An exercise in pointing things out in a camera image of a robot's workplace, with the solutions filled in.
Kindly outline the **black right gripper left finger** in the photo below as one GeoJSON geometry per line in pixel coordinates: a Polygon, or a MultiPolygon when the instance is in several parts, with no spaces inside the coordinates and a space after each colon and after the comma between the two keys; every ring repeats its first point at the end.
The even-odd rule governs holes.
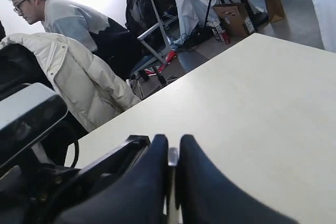
{"type": "Polygon", "coordinates": [[[166,223],[168,140],[154,137],[136,165],[114,184],[63,211],[55,223],[166,223]]]}

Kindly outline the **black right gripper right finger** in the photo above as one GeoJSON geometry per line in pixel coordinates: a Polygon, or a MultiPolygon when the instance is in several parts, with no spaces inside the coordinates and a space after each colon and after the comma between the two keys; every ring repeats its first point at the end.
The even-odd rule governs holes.
{"type": "Polygon", "coordinates": [[[180,140],[176,200],[183,223],[296,223],[230,181],[192,135],[180,140]]]}

